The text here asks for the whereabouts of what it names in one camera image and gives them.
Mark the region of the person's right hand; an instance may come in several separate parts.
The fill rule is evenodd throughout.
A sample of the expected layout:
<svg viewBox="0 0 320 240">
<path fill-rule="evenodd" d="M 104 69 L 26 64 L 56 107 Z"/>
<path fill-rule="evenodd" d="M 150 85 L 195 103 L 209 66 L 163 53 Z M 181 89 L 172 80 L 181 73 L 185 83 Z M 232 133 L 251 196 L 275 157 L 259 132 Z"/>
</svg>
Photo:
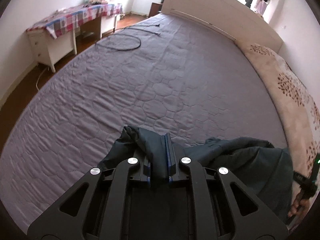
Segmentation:
<svg viewBox="0 0 320 240">
<path fill-rule="evenodd" d="M 303 219 L 308 210 L 310 209 L 310 200 L 309 198 L 304 197 L 304 191 L 301 190 L 299 194 L 297 194 L 293 204 L 290 207 L 288 217 L 291 218 L 293 216 L 298 217 L 299 219 Z"/>
</svg>

